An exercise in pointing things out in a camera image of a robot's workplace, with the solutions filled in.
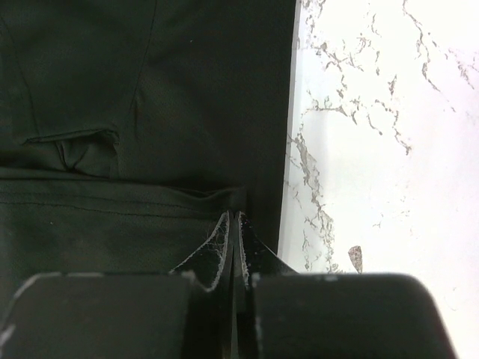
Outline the black t shirt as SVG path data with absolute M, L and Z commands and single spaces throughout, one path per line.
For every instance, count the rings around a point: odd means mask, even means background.
M 168 271 L 244 212 L 278 247 L 295 1 L 1 3 L 1 308 Z

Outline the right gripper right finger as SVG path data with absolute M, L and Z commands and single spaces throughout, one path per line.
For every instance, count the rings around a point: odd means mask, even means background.
M 245 213 L 238 212 L 234 223 L 234 354 L 256 358 L 252 275 L 279 276 L 295 271 L 259 240 Z

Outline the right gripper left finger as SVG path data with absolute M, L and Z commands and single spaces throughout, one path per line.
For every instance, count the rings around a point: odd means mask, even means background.
M 183 338 L 183 358 L 231 355 L 233 239 L 231 213 L 223 213 L 207 240 L 170 270 L 192 285 Z

